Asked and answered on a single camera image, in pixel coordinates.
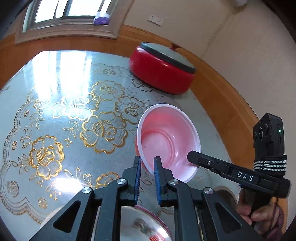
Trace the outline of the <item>person right hand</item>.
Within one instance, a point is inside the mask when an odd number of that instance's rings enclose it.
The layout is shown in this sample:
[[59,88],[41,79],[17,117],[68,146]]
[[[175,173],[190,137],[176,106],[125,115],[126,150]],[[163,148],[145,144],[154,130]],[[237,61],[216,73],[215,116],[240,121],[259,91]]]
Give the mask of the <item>person right hand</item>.
[[241,189],[236,211],[249,225],[253,223],[257,225],[256,229],[259,235],[263,235],[271,230],[280,215],[280,210],[275,203],[270,203],[257,209],[250,216],[251,209],[251,206],[246,202],[245,189]]

